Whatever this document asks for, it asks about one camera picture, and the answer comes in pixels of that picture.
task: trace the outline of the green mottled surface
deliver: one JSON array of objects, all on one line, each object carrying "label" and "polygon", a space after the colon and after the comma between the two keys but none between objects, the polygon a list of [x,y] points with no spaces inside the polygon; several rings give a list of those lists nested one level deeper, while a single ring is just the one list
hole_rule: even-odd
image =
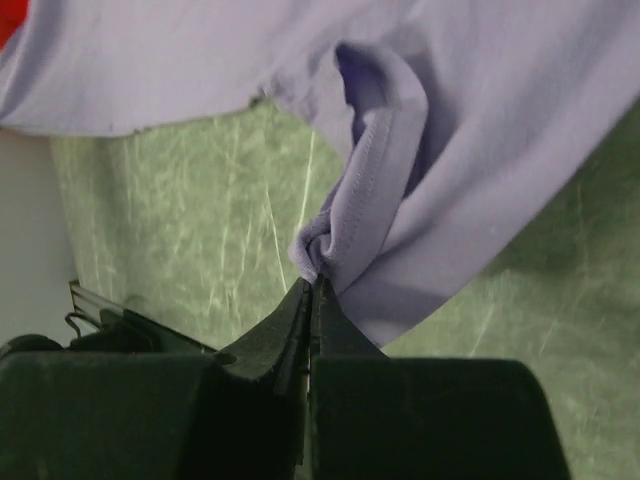
[{"label": "green mottled surface", "polygon": [[[81,283],[214,346],[277,304],[296,277],[287,246],[341,170],[269,103],[52,144]],[[575,478],[640,478],[639,234],[636,107],[482,275],[386,351],[521,359]]]},{"label": "green mottled surface", "polygon": [[342,171],[264,102],[121,139],[55,139],[81,284],[216,347],[297,278],[287,248]]}]

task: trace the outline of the black cable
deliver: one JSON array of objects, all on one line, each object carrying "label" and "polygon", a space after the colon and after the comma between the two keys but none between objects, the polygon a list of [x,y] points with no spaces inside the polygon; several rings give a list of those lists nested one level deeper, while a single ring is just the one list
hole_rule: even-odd
[{"label": "black cable", "polygon": [[82,332],[80,331],[80,327],[78,327],[76,322],[73,321],[74,318],[76,320],[82,320],[83,322],[88,323],[89,325],[94,327],[96,330],[102,329],[102,326],[100,325],[100,323],[96,322],[93,318],[89,318],[84,313],[79,313],[79,312],[67,313],[67,315],[64,317],[64,321],[67,322],[67,325],[73,328],[78,338],[82,337]]}]

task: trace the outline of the fabric fold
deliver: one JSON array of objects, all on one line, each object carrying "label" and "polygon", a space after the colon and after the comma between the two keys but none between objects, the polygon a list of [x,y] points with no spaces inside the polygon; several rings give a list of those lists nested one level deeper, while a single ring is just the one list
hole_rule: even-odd
[{"label": "fabric fold", "polygon": [[638,98],[638,59],[637,0],[30,0],[0,126],[126,135],[273,97],[345,159],[291,257],[384,345],[571,178]]},{"label": "fabric fold", "polygon": [[[344,82],[344,99],[335,103],[353,111],[355,146],[330,202],[300,232],[290,255],[307,280],[322,273],[341,293],[371,264],[391,227],[422,138],[427,98],[411,68],[389,49],[340,45],[328,55]],[[298,105],[317,111],[307,106],[317,101],[328,100],[305,95]]]}]

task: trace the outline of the wrinkled cloth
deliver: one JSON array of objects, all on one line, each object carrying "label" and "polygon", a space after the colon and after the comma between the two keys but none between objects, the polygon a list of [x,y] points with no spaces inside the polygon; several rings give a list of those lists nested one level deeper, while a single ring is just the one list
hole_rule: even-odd
[{"label": "wrinkled cloth", "polygon": [[324,133],[345,169],[290,256],[378,345],[481,270],[639,92],[635,0],[31,0],[0,56],[0,125],[28,133],[264,95]]}]

